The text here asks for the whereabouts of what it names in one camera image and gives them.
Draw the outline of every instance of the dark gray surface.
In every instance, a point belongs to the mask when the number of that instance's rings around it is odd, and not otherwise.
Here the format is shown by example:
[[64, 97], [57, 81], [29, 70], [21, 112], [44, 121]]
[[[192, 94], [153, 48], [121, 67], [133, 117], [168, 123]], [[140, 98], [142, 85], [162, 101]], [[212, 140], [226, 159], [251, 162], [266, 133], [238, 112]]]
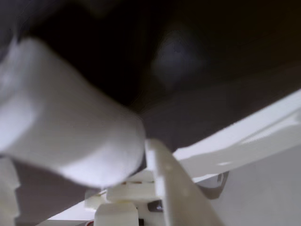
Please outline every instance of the dark gray surface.
[[[103, 16], [115, 2], [93, 1], [99, 4]], [[93, 43], [87, 47], [86, 42], [75, 41], [67, 53], [77, 55], [79, 62], [90, 60], [87, 54], [77, 52], [79, 49], [91, 49], [93, 52], [88, 54], [102, 56], [91, 74], [110, 78], [107, 83], [98, 84], [95, 77], [84, 76], [140, 113], [148, 137], [160, 138], [172, 150], [199, 141], [301, 87], [299, 1], [123, 2], [106, 15], [115, 21], [110, 25], [106, 20], [112, 32], [105, 33], [108, 37], [103, 40], [107, 42], [94, 48]], [[61, 6], [58, 0], [0, 1], [0, 49], [6, 48], [13, 34], [42, 23]], [[125, 18], [132, 15], [135, 23]], [[121, 30], [118, 25], [130, 28]], [[87, 24], [87, 29], [96, 28]], [[199, 66], [191, 71], [187, 61], [177, 61], [179, 55], [171, 52], [168, 62], [161, 61], [155, 74], [151, 60], [160, 56], [156, 50], [165, 40], [166, 31], [172, 30], [181, 30], [176, 38], [182, 42], [174, 41], [175, 52], [199, 61]], [[92, 33], [87, 34], [88, 40], [90, 37]], [[129, 42], [118, 42], [124, 37]], [[117, 60], [112, 63], [107, 54]], [[106, 65], [116, 69], [112, 71]], [[135, 76], [130, 79], [137, 79], [138, 95], [129, 92], [127, 96], [124, 90], [118, 94], [115, 82], [128, 79], [126, 75], [131, 76], [133, 68]], [[22, 182], [17, 191], [22, 211], [19, 225], [36, 225], [84, 199], [87, 188], [83, 186], [19, 163], [16, 167]]]

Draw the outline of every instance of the white plastic part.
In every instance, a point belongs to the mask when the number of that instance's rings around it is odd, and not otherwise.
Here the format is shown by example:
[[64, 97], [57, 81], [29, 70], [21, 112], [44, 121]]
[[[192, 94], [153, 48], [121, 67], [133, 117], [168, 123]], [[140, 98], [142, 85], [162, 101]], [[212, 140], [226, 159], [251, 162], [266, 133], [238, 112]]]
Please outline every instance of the white plastic part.
[[15, 190], [20, 186], [16, 169], [9, 158], [0, 158], [0, 225], [14, 226], [19, 207]]
[[158, 140], [146, 141], [148, 168], [162, 197], [166, 226], [222, 226], [206, 197]]
[[103, 204], [95, 214], [94, 226], [139, 226], [138, 210], [130, 202]]
[[1, 62], [0, 134], [0, 153], [94, 187], [126, 179], [144, 151], [141, 120], [36, 39]]
[[126, 183], [107, 190], [107, 200], [110, 202], [151, 202], [158, 199], [160, 197], [156, 195], [154, 183]]

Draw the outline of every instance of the red wire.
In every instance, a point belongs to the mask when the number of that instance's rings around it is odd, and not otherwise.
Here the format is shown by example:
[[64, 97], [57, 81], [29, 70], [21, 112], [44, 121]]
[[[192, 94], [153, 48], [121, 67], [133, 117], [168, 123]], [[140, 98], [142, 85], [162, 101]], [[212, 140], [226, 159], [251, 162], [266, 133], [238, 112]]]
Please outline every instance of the red wire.
[[89, 224], [87, 224], [87, 226], [90, 226], [92, 223], [94, 223], [94, 221], [89, 222]]

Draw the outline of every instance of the cylindrical white plastic piece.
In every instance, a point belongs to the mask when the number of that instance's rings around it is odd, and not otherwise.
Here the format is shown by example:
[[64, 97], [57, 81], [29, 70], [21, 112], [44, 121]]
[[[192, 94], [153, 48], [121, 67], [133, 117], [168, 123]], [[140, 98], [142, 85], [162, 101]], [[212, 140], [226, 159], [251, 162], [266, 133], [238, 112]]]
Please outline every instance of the cylindrical white plastic piece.
[[0, 153], [95, 187], [126, 179], [144, 152], [140, 118], [35, 39], [0, 65], [0, 134]]

